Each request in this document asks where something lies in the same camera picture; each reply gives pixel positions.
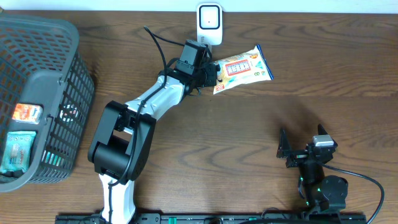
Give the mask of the yellow snack bag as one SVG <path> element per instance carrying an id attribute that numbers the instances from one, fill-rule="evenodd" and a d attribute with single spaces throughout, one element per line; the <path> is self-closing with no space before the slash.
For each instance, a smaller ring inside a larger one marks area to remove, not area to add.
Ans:
<path id="1" fill-rule="evenodd" d="M 213 89 L 214 95 L 238 85 L 274 79 L 259 44 L 252 50 L 213 63 L 220 66 Z"/>

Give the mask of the orange tissue pack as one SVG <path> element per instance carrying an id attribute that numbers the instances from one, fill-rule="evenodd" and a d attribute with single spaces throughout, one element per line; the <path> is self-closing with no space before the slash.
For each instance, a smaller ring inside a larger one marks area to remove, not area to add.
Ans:
<path id="1" fill-rule="evenodd" d="M 18 103 L 12 119 L 20 123 L 39 124 L 43 108 L 40 105 Z"/>

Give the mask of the green wet wipes pack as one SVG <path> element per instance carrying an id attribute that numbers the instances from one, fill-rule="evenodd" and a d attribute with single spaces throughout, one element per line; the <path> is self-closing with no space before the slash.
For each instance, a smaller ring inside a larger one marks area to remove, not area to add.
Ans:
<path id="1" fill-rule="evenodd" d="M 1 162 L 1 173 L 29 168 L 30 152 L 36 137 L 35 131 L 13 131 L 7 134 L 6 148 Z"/>

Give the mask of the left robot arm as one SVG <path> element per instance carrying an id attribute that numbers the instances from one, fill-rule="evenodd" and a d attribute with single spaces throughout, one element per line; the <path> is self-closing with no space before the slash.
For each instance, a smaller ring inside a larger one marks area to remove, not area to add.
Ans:
<path id="1" fill-rule="evenodd" d="M 104 108 L 88 151 L 104 189 L 100 223 L 129 223 L 136 211 L 134 182 L 149 157 L 157 121 L 193 90 L 215 86 L 220 67 L 209 44 L 187 40 L 179 58 L 159 72 L 157 81 L 126 103 Z"/>

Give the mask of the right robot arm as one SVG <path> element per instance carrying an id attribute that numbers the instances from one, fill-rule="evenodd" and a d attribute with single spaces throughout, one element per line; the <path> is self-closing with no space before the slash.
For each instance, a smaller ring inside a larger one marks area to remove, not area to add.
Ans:
<path id="1" fill-rule="evenodd" d="M 286 159 L 287 168 L 298 168 L 298 191 L 309 211 L 302 217 L 320 223 L 342 223 L 340 211 L 346 208 L 348 181 L 336 175 L 325 175 L 323 166 L 333 159 L 338 144 L 318 125 L 318 134 L 304 149 L 293 149 L 285 130 L 280 130 L 276 157 Z"/>

